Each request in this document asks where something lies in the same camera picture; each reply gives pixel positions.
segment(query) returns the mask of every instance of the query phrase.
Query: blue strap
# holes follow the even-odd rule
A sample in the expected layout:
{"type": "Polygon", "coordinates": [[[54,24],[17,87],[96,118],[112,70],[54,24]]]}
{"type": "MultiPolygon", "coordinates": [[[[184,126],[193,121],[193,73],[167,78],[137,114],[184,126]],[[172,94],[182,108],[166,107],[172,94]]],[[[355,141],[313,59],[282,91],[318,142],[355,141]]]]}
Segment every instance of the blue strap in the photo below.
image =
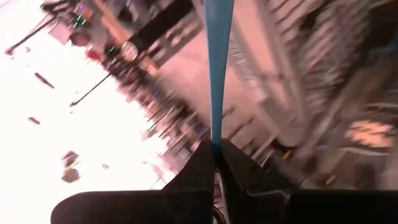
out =
{"type": "Polygon", "coordinates": [[[210,65],[211,142],[221,145],[223,98],[234,0],[205,0],[210,65]]]}

